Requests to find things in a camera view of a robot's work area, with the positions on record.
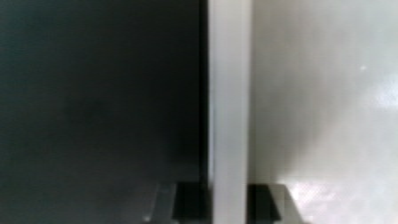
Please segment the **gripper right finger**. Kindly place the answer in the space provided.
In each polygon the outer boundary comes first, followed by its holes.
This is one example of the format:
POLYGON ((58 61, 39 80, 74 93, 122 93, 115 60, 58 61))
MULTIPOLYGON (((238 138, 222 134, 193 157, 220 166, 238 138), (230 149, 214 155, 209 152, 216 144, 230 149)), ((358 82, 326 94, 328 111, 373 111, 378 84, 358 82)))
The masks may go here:
POLYGON ((250 184, 246 224, 301 224, 291 194, 282 184, 250 184))

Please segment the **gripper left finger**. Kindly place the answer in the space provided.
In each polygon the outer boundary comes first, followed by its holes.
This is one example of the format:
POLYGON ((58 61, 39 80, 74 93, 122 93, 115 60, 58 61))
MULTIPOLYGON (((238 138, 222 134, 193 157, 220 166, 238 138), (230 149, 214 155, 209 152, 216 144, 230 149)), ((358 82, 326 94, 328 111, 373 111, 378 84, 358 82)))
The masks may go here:
POLYGON ((143 224, 209 224, 207 192, 197 182, 158 185, 143 224))

